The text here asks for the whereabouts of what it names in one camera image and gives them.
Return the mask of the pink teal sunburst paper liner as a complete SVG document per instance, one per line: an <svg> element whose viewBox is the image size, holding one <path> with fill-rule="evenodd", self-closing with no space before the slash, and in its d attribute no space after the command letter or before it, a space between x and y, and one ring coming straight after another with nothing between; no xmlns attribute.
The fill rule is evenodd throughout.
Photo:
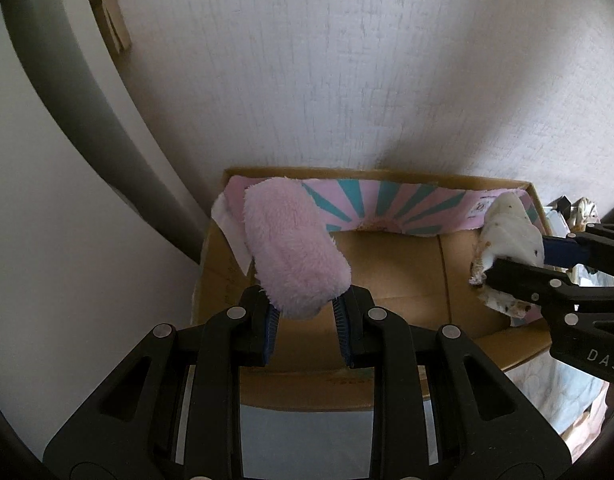
<svg viewBox="0 0 614 480"><path fill-rule="evenodd" d="M494 199L505 192L519 195L531 222L542 222L526 188L449 188L439 183L398 182L370 178L229 178L211 211L211 218L226 237L242 270L255 269L246 245L243 220L244 193L271 178L301 182L319 208L320 217L332 237L344 232L385 232L413 237L433 237L464 231L481 233L484 216Z"/></svg>

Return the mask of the dark grey curved pole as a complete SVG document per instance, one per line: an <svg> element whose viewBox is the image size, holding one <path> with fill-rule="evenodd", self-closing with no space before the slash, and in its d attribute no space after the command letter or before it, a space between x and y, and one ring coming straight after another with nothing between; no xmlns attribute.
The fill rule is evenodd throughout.
<svg viewBox="0 0 614 480"><path fill-rule="evenodd" d="M0 0L0 262L188 271L205 214L148 132L89 0Z"/></svg>

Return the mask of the wooden wall trim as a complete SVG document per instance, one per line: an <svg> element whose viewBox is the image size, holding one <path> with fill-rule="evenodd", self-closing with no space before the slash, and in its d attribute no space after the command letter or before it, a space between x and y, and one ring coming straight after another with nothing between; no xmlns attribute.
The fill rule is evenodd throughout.
<svg viewBox="0 0 614 480"><path fill-rule="evenodd" d="M131 47L131 38L118 0L89 0L98 30L112 58L119 58Z"/></svg>

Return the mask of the brown cardboard box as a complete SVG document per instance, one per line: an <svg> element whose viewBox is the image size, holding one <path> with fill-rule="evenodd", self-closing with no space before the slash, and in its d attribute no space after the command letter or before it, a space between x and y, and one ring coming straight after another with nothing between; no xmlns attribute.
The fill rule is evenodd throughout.
<svg viewBox="0 0 614 480"><path fill-rule="evenodd" d="M354 171L322 168L233 167L229 178L370 178L398 182L439 183L449 188L526 188L546 224L531 183L483 177L437 176L394 170ZM501 370L512 370L549 348L545 321L536 311L528 322L513 326L510 318L484 306L469 284L470 263L478 231L433 237L385 232L335 233L336 245L348 260L356 285L371 292L374 302L408 323L436 330L455 324L473 339ZM194 292L194 320L204 323L234 306L253 284L254 268L242 270L211 218L201 260L202 274ZM264 368L241 371L241 400L245 405L295 412L359 411L371 408L371 370L350 370L339 353L334 315L324 309L310 321L280 323L275 353Z"/></svg>

